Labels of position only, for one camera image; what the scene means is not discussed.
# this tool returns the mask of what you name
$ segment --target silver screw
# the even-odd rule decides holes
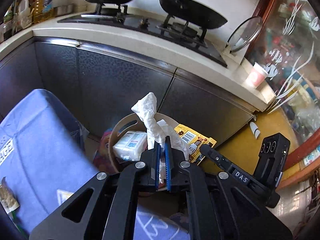
[[[97,174],[97,179],[98,180],[103,180],[107,177],[107,175],[104,172],[100,172]]]
[[[229,175],[228,175],[228,173],[222,171],[219,173],[219,178],[220,179],[227,179],[227,178],[229,178]]]
[[[182,168],[189,168],[190,167],[190,162],[188,162],[188,161],[180,162],[180,166]]]
[[[144,166],[146,166],[146,164],[144,162],[137,162],[135,166],[137,169],[142,169]]]

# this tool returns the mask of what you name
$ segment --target kitchen counter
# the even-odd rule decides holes
[[[275,97],[266,82],[263,82],[258,89],[253,89],[244,83],[252,67],[246,59],[240,65],[234,61],[232,55],[221,53],[228,65],[225,68],[194,51],[148,34],[105,25],[57,23],[58,20],[70,16],[57,17],[33,25],[1,43],[0,60],[35,36],[77,39],[110,45],[162,60],[229,91],[259,111],[264,111]],[[216,46],[216,49],[221,52],[219,46]]]

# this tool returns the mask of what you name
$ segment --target patterned cabinet panel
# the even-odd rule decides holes
[[[51,91],[85,126],[79,86],[77,49],[36,42],[36,55],[44,88]]]
[[[29,40],[0,62],[0,114],[5,117],[20,100],[38,88],[44,87],[35,45]]]
[[[163,73],[123,59],[78,50],[84,113],[90,132],[101,136],[147,93],[153,92],[159,107],[173,74]]]
[[[212,137],[217,141],[216,145],[252,118],[238,106],[179,79],[173,80],[159,112]]]

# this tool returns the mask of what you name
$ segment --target blue fabric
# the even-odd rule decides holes
[[[49,91],[33,90],[0,124],[0,179],[30,234],[58,205],[57,190],[76,192],[98,170],[83,153],[81,124]],[[134,239],[188,240],[186,230],[138,206]]]

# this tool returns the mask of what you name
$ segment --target yellow wrapper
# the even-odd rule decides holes
[[[217,142],[214,139],[203,136],[202,134],[183,124],[179,124],[174,130],[178,133],[178,135],[180,135],[181,139],[189,145],[189,150],[192,152],[192,154],[189,155],[189,161],[191,163],[196,163],[197,165],[199,165],[199,163],[205,157],[200,153],[200,146],[210,143],[210,145],[212,144],[211,147],[213,147]]]

